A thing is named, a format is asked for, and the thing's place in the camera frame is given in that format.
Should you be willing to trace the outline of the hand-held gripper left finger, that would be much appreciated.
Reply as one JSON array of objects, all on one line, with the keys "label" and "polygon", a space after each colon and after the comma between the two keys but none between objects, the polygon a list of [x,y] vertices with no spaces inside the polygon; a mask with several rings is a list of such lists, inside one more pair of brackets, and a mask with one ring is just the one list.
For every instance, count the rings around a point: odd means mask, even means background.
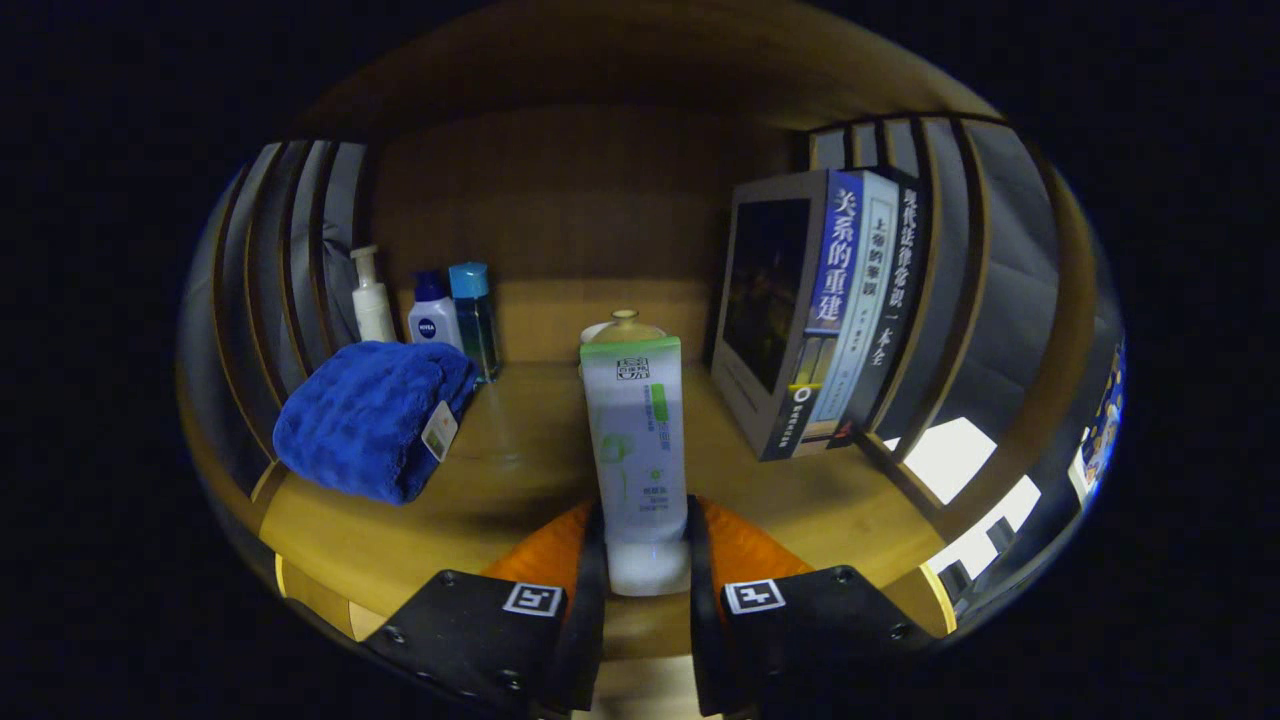
[{"label": "hand-held gripper left finger", "polygon": [[590,500],[485,573],[439,571],[362,646],[468,715],[570,716],[593,703],[608,585]]}]

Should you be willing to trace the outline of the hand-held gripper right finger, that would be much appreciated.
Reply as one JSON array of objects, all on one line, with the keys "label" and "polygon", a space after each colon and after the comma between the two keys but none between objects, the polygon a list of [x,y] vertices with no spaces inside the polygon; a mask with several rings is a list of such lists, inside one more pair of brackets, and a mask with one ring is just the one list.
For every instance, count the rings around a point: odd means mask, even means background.
[{"label": "hand-held gripper right finger", "polygon": [[736,512],[687,500],[698,703],[719,717],[867,717],[936,638],[850,565],[814,569]]}]

